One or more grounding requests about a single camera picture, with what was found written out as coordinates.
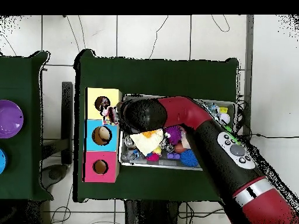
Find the purple toy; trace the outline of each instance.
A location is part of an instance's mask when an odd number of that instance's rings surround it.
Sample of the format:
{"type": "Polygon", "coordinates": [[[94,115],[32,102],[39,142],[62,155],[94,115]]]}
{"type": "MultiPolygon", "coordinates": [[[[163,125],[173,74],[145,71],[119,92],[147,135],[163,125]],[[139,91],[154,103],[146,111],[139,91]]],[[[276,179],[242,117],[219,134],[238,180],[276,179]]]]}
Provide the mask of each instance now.
{"type": "Polygon", "coordinates": [[[167,158],[168,158],[168,159],[176,159],[176,160],[179,160],[179,159],[180,159],[180,154],[178,154],[178,153],[168,153],[168,154],[167,154],[167,158]]]}
{"type": "Polygon", "coordinates": [[[166,128],[165,132],[172,145],[178,144],[182,139],[182,129],[177,125],[166,128]]]}
{"type": "Polygon", "coordinates": [[[23,113],[12,101],[0,100],[0,138],[11,138],[23,125],[23,113]]]}

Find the white wall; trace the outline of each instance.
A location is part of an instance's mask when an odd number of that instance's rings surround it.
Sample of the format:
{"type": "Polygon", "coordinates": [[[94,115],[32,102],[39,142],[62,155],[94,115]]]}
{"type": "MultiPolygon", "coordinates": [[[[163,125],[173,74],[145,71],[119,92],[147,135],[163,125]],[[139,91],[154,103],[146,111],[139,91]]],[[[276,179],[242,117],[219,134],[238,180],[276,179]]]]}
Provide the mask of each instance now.
{"type": "MultiPolygon", "coordinates": [[[[286,16],[255,15],[252,68],[253,133],[299,136],[299,42],[286,16]]],[[[299,195],[299,138],[265,139],[253,145],[299,195]]]]}

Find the green table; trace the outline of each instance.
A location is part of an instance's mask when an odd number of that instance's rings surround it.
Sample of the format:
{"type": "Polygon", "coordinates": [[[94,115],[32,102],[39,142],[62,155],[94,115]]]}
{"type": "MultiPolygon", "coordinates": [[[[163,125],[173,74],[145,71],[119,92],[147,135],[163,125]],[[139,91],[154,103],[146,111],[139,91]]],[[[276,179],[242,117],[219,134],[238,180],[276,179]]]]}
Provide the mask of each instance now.
{"type": "Polygon", "coordinates": [[[0,56],[0,99],[11,100],[23,111],[24,124],[12,138],[0,139],[9,163],[0,174],[0,199],[51,200],[40,185],[41,111],[40,70],[49,54],[29,58],[0,56]]]}
{"type": "Polygon", "coordinates": [[[190,96],[235,102],[238,61],[165,61],[97,58],[91,50],[78,54],[74,68],[75,142],[74,200],[120,198],[131,200],[218,201],[202,171],[121,166],[115,183],[82,182],[84,98],[87,87],[116,88],[123,94],[190,96]]]}

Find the blue bowl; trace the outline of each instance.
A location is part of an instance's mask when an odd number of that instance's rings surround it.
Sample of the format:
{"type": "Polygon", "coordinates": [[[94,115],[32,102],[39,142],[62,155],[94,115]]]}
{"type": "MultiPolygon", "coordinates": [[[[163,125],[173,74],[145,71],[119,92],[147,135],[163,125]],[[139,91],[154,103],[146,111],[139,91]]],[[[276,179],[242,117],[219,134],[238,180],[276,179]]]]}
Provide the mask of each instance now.
{"type": "Polygon", "coordinates": [[[6,164],[7,157],[5,155],[5,152],[2,149],[0,149],[0,174],[4,171],[6,164]]]}

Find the purple plate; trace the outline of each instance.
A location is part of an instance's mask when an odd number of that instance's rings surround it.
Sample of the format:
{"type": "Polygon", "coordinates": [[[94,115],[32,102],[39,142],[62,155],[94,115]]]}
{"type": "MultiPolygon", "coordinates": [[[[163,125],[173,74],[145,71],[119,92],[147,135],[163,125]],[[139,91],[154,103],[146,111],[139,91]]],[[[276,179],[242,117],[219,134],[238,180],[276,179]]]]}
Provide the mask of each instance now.
{"type": "Polygon", "coordinates": [[[23,113],[20,107],[10,100],[0,100],[0,138],[11,138],[23,125],[23,113]]]}

